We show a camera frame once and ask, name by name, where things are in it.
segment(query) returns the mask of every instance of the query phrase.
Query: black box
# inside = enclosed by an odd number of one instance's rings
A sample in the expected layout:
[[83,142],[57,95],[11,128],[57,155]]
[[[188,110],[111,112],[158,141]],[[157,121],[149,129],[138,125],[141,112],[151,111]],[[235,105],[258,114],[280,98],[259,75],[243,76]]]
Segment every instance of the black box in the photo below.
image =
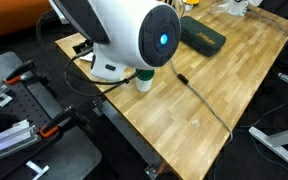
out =
[[180,22],[181,41],[207,57],[216,54],[225,44],[225,36],[190,16],[182,17]]

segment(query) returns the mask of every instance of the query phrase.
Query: black cable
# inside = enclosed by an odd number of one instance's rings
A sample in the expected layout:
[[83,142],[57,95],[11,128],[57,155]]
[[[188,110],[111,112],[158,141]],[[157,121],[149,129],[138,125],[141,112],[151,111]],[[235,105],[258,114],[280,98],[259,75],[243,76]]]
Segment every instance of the black cable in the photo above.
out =
[[287,35],[287,37],[288,37],[288,31],[287,31],[287,29],[286,29],[285,27],[283,27],[282,25],[280,25],[280,24],[279,24],[278,22],[276,22],[275,20],[270,19],[270,18],[268,18],[268,17],[265,17],[265,16],[259,14],[258,12],[254,11],[253,9],[249,8],[249,7],[247,7],[247,11],[250,11],[250,12],[252,12],[253,14],[255,14],[256,16],[258,16],[258,17],[260,17],[260,18],[262,18],[262,19],[264,19],[264,20],[266,20],[266,21],[268,21],[268,22],[271,22],[271,23],[275,24],[275,25],[276,25],[281,31],[283,31],[283,32]]
[[258,147],[257,147],[257,145],[256,145],[256,142],[255,142],[255,139],[250,135],[250,133],[249,133],[248,131],[236,130],[236,129],[234,129],[233,131],[247,134],[247,135],[251,138],[251,140],[252,140],[252,142],[253,142],[253,144],[254,144],[254,146],[255,146],[255,148],[256,148],[257,153],[260,154],[263,159],[265,159],[266,161],[268,161],[268,162],[270,162],[270,163],[272,163],[272,164],[275,164],[275,165],[278,165],[278,166],[280,166],[280,167],[283,167],[284,169],[286,169],[286,170],[288,171],[287,166],[284,166],[283,164],[280,164],[280,163],[278,163],[278,162],[275,162],[275,161],[267,158],[266,156],[264,156],[264,154],[262,154],[262,153],[260,152],[260,150],[258,149]]
[[[35,27],[37,41],[38,41],[39,45],[41,46],[42,50],[43,50],[43,51],[45,52],[45,54],[48,56],[48,58],[51,59],[52,62],[53,62],[56,66],[58,66],[61,70],[63,70],[64,72],[70,74],[71,76],[73,76],[73,77],[75,77],[75,78],[77,78],[77,79],[79,79],[79,80],[82,80],[82,81],[84,81],[84,82],[87,82],[87,83],[99,84],[99,85],[115,85],[115,84],[120,84],[120,83],[122,83],[122,82],[124,83],[124,81],[117,81],[117,82],[92,81],[92,80],[90,80],[90,79],[88,79],[88,78],[85,78],[85,77],[82,77],[82,76],[80,76],[80,75],[78,75],[78,74],[75,74],[75,73],[72,72],[72,71],[68,71],[68,70],[66,70],[65,67],[63,67],[62,65],[60,65],[60,64],[57,62],[57,60],[55,60],[55,59],[53,58],[53,56],[52,56],[52,55],[48,52],[48,50],[46,49],[46,47],[45,47],[45,45],[44,45],[44,43],[43,43],[43,41],[42,41],[42,35],[41,35],[41,34],[42,34],[42,33],[41,33],[41,29],[42,29],[42,25],[43,25],[44,23],[52,22],[52,21],[58,19],[58,18],[55,18],[55,17],[54,17],[54,13],[55,13],[54,10],[52,10],[52,11],[49,11],[49,12],[43,14],[43,15],[39,18],[39,20],[37,21],[36,27]],[[87,50],[82,51],[82,52],[80,53],[80,55],[76,55],[73,59],[76,59],[76,58],[82,56],[83,54],[86,55],[87,52],[88,52]]]
[[265,116],[267,116],[268,114],[280,109],[281,107],[283,107],[285,104],[288,103],[288,98],[282,103],[280,104],[279,106],[275,107],[275,108],[272,108],[271,110],[267,111],[266,113],[264,113],[255,123],[253,124],[250,124],[250,125],[245,125],[245,126],[240,126],[241,128],[250,128],[252,126],[255,126],[257,125]]
[[[77,56],[75,56],[74,58],[72,58],[65,66],[65,70],[68,70],[69,67],[71,66],[71,64],[77,59]],[[69,88],[74,91],[76,94],[80,95],[80,96],[85,96],[85,97],[95,97],[95,96],[102,96],[108,92],[111,92],[112,90],[116,89],[117,87],[121,86],[122,84],[126,83],[128,84],[130,80],[134,79],[139,73],[141,72],[141,70],[139,71],[136,71],[133,75],[131,75],[130,77],[122,80],[122,81],[119,81],[120,83],[118,84],[114,84],[114,86],[110,87],[109,89],[101,92],[101,93],[98,93],[98,94],[87,94],[87,93],[83,93],[77,89],[75,89],[72,84],[69,82],[68,80],[68,76],[67,76],[67,72],[64,71],[64,77],[65,77],[65,82],[66,84],[69,86]]]

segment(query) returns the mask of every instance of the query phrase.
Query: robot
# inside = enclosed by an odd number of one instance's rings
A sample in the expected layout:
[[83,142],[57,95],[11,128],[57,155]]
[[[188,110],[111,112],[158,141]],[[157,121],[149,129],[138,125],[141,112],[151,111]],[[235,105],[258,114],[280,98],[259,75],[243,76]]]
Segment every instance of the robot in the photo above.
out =
[[170,5],[155,0],[50,0],[63,23],[94,42],[90,73],[120,80],[127,66],[151,70],[174,55],[180,23]]

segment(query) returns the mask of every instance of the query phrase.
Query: orange clamp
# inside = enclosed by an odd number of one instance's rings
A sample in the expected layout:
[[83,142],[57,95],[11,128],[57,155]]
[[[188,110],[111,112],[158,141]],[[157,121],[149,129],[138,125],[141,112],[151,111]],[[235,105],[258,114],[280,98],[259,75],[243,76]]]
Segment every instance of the orange clamp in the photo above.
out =
[[20,79],[21,79],[20,76],[16,76],[16,77],[14,77],[14,78],[11,79],[11,80],[6,80],[6,79],[4,79],[4,82],[7,83],[7,84],[9,84],[9,85],[12,85],[12,84],[16,83],[17,81],[19,81]]
[[47,133],[43,133],[43,129],[45,128],[45,126],[40,129],[40,135],[43,138],[49,138],[51,137],[54,133],[56,133],[58,131],[58,126],[54,126],[52,129],[50,129]]

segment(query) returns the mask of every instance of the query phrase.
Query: small cup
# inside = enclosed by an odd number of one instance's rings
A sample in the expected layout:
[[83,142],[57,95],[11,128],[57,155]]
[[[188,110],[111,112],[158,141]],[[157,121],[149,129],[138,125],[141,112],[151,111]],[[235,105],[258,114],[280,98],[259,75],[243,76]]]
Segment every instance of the small cup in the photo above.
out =
[[154,70],[142,70],[136,76],[136,87],[141,92],[150,90],[154,77]]

